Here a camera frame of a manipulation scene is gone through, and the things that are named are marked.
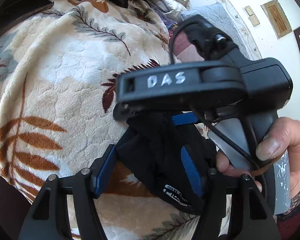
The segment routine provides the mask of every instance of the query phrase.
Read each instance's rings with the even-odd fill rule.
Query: human hand
[[[281,117],[274,122],[268,136],[258,145],[256,155],[265,161],[280,156],[286,149],[290,161],[290,198],[293,198],[300,191],[300,122]],[[246,170],[235,169],[220,150],[217,152],[216,162],[217,169],[227,176],[250,174]],[[256,185],[261,191],[261,184],[256,181]]]

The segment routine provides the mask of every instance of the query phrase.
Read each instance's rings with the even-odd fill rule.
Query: gray grip
[[[243,131],[241,122],[238,119],[222,120],[215,125],[219,131],[234,141],[238,146],[250,154],[248,142]],[[229,161],[235,168],[252,171],[250,163],[241,156],[236,150],[224,142],[214,132],[209,131],[208,137],[225,153]],[[284,213],[290,207],[290,166],[287,152],[282,158],[273,165],[273,168],[268,171],[268,177],[274,177],[274,183],[270,187],[268,185],[269,202],[274,202],[272,211],[274,215]]]

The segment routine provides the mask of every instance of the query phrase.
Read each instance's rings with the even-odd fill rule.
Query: black handle
[[[240,118],[244,133],[249,146],[249,152],[256,163],[263,167],[271,162],[271,160],[261,161],[256,157],[256,148],[258,144],[264,139],[267,135],[270,127],[274,121],[278,119],[277,111],[270,111],[266,113],[251,114],[248,116],[243,116]],[[274,167],[271,165],[268,170],[264,173],[266,180],[266,187],[264,181],[261,179],[261,176],[256,179],[261,183],[263,191],[262,195],[265,198],[267,204],[270,207],[270,210],[274,212],[275,208],[275,176],[274,176]]]

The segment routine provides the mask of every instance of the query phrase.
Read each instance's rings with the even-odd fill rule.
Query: blue strip
[[[181,161],[183,167],[186,170],[186,174],[188,176],[193,192],[201,198],[203,196],[201,176],[197,171],[197,168],[194,166],[194,163],[185,146],[181,148]]]
[[[178,114],[172,117],[174,125],[183,125],[183,124],[191,124],[198,123],[199,120],[193,112]]]
[[[97,177],[97,186],[95,190],[95,194],[97,197],[100,197],[100,195],[106,191],[116,161],[117,156],[115,154],[114,147],[112,147],[111,152],[109,153],[109,156],[103,164],[101,171],[99,172],[99,175]]]

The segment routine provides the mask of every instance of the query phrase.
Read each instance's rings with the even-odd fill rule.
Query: metal screw
[[[249,174],[243,174],[242,175],[242,178],[244,179],[244,180],[250,180],[250,176],[249,176]]]
[[[48,180],[50,180],[50,181],[53,181],[53,180],[55,180],[56,179],[56,174],[51,174],[49,177],[48,177]]]
[[[90,172],[90,169],[89,169],[89,168],[84,168],[84,169],[81,170],[81,173],[82,173],[83,175],[87,175],[89,172]]]
[[[217,170],[215,168],[210,168],[208,170],[208,172],[211,174],[211,175],[216,175],[217,174]]]

